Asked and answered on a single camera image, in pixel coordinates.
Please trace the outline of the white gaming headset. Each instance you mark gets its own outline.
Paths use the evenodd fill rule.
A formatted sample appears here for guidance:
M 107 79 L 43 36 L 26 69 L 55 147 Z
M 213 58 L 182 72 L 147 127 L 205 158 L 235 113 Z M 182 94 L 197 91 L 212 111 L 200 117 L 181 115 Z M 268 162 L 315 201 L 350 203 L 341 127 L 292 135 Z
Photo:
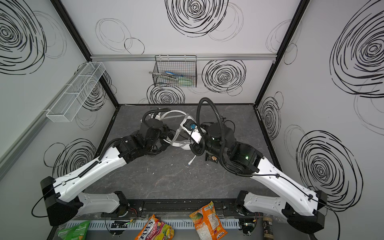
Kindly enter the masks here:
M 157 119 L 160 121 L 166 120 L 166 119 L 172 119 L 172 118 L 181 118 L 181 117 L 183 117 L 183 119 L 186 119 L 188 116 L 190 116 L 190 118 L 192 118 L 195 121 L 195 119 L 190 114 L 183 112 L 181 110 L 170 110 L 168 112 L 165 112 L 164 114 L 161 114 L 160 117 L 157 117 Z M 171 146 L 176 148 L 181 148 L 183 150 L 191 150 L 190 140 L 192 139 L 190 138 L 190 135 L 188 134 L 188 137 L 186 140 L 179 140 L 179 137 L 182 136 L 182 133 L 188 134 L 186 131 L 182 129 L 181 122 L 180 122 L 179 128 L 176 130 L 175 136 L 170 142 Z

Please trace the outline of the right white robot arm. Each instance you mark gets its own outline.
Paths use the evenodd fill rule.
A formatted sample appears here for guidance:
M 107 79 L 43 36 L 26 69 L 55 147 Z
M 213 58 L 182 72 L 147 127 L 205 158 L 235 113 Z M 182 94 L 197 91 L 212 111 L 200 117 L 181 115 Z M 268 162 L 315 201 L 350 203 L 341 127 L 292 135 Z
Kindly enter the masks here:
M 237 205 L 241 214 L 261 212 L 279 217 L 296 230 L 312 235 L 325 227 L 326 216 L 320 209 L 327 204 L 327 194 L 310 190 L 276 168 L 263 154 L 249 144 L 236 140 L 216 105 L 201 98 L 196 112 L 196 126 L 191 129 L 191 150 L 197 155 L 219 163 L 238 177 L 250 178 L 272 190 L 276 197 L 241 191 Z

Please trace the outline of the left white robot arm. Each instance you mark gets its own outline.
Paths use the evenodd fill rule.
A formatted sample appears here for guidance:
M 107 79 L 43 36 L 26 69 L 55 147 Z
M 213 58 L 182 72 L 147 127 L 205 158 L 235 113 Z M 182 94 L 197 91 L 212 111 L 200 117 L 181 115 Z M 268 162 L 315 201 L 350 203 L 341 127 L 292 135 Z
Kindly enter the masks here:
M 106 144 L 100 155 L 84 166 L 64 176 L 46 177 L 41 181 L 42 200 L 45 202 L 49 223 L 58 227 L 73 218 L 94 213 L 125 216 L 130 204 L 121 191 L 110 194 L 86 194 L 84 190 L 105 175 L 137 158 L 154 156 L 168 147 L 157 147 L 159 140 L 172 136 L 167 125 L 155 118 L 169 108 L 150 110 L 144 114 L 141 127 L 131 135 L 116 138 Z

